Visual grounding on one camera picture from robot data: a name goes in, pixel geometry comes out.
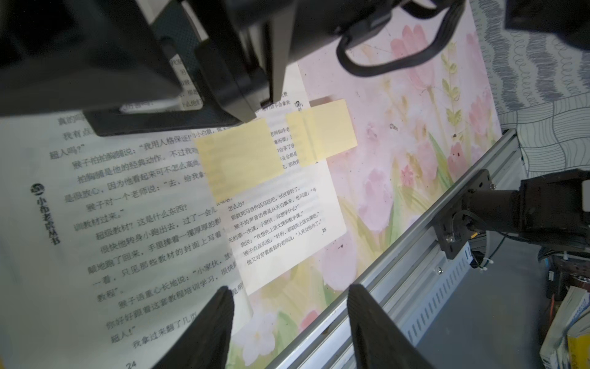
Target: black bracket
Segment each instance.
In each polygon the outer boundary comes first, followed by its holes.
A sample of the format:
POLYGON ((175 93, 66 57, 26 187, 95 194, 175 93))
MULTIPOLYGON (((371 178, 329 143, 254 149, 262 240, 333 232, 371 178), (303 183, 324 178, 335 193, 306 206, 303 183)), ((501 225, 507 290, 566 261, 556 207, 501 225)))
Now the black bracket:
POLYGON ((236 126, 242 121, 226 112, 208 88, 195 47, 200 45, 191 23, 178 1, 170 1, 151 26, 168 59, 178 54, 203 100, 199 110, 125 114, 119 108, 84 111, 98 136, 236 126))
POLYGON ((474 233, 467 227, 471 221, 466 215, 455 215, 463 209, 463 197, 478 190, 490 190, 492 183, 487 169, 480 170, 461 190, 449 201, 447 208, 434 218, 434 231, 438 244, 447 255, 447 259, 455 259, 465 242, 474 233))

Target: floral wallpaper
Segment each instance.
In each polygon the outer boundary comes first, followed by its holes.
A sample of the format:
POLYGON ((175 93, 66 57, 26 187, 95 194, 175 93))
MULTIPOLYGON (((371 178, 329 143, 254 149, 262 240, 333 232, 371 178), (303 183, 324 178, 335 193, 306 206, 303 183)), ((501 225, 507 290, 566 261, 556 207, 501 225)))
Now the floral wallpaper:
MULTIPOLYGON (((396 10, 350 56, 376 64, 416 53, 439 24, 396 10)), ((335 48, 299 67, 312 105, 346 99, 353 120, 358 147, 328 159, 348 232, 250 296, 254 317, 232 339, 229 368, 270 363, 500 137, 469 7, 453 41, 416 68, 353 77, 335 48)))

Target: book page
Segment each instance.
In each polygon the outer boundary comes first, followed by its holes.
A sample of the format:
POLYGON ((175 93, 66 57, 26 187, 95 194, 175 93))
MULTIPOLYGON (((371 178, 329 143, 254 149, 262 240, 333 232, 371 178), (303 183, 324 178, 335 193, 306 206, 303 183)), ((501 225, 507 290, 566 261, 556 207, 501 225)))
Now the book page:
POLYGON ((287 67, 280 102, 257 113, 266 119, 284 174, 219 205, 248 294, 346 233, 326 160, 302 168, 286 114, 309 108, 297 64, 287 67))
POLYGON ((192 142, 210 132, 101 138, 79 112, 0 121, 8 368, 150 368, 223 285, 234 332, 249 320, 192 142))

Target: logo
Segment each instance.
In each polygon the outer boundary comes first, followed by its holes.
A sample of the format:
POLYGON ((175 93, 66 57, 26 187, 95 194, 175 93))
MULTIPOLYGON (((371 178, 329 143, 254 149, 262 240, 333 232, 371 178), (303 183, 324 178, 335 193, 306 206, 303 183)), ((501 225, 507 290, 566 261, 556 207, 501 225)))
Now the logo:
POLYGON ((40 183, 35 183, 34 185, 31 186, 31 193, 35 194, 37 196, 43 195, 43 192, 45 192, 45 186, 43 186, 40 183))

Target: green leaf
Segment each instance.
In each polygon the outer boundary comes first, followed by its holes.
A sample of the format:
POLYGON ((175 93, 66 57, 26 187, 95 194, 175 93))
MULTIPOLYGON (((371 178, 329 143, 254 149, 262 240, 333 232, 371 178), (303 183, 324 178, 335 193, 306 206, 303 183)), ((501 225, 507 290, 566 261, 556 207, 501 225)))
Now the green leaf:
POLYGON ((457 86, 453 87, 453 89, 451 90, 451 99, 453 99, 453 101, 459 101, 460 96, 461 96, 461 90, 459 90, 459 87, 457 87, 457 86))
POLYGON ((441 187, 445 191, 451 188, 451 186, 453 185, 453 181, 451 180, 451 178, 444 175, 440 167, 437 169, 437 179, 438 182, 441 184, 441 187))
POLYGON ((443 151, 441 150, 440 146, 438 146, 438 142, 432 137, 432 134, 428 134, 430 138, 430 142, 432 143, 432 147, 434 148, 434 153, 437 157, 438 162, 438 169, 437 169, 437 177, 439 182, 441 183, 442 187, 445 190, 448 190, 453 185, 453 180, 451 179, 451 173, 448 171, 448 164, 447 164, 447 157, 444 155, 443 151))
POLYGON ((448 71, 449 70, 448 59, 445 56, 445 54, 441 54, 441 59, 442 59, 442 64, 444 65, 444 68, 448 71))
POLYGON ((277 315, 273 357, 276 357, 279 353, 281 353, 282 350, 285 349, 285 347, 293 342, 298 334, 299 328, 297 327, 297 324, 295 324, 290 316, 280 311, 277 315))
POLYGON ((444 90, 444 93, 447 94, 448 97, 453 98, 453 95, 451 95, 451 86, 448 84, 448 81, 444 78, 442 80, 442 89, 444 90))
POLYGON ((447 121, 451 123, 452 126, 455 125, 455 113, 449 108, 447 108, 447 121))
POLYGON ((459 109, 455 112, 455 125, 459 124, 459 122, 462 120, 463 120, 463 113, 461 112, 461 109, 459 109))
POLYGON ((425 213, 430 205, 428 204, 428 200, 424 198, 418 191, 414 190, 411 187, 405 187, 399 189, 402 194, 402 197, 410 210, 414 213, 425 213))
POLYGON ((340 203, 340 209, 342 209, 342 215, 344 216, 344 219, 348 221, 348 224, 351 224, 355 228, 356 232, 353 232, 352 234, 356 233, 356 235, 358 235, 360 238, 359 241, 365 242, 365 244, 373 252, 381 254, 381 250, 373 238, 373 232, 371 232, 362 219, 360 219, 360 216, 358 216, 356 211, 354 211, 352 205, 350 205, 344 198, 339 196, 338 202, 340 203))
POLYGON ((326 298, 326 306, 330 306, 332 302, 340 296, 341 292, 334 291, 330 286, 324 284, 324 297, 326 298))
POLYGON ((389 226, 387 229, 387 247, 391 246, 392 243, 397 240, 402 234, 402 194, 399 191, 399 187, 395 187, 395 198, 394 204, 391 207, 391 213, 389 215, 389 226))

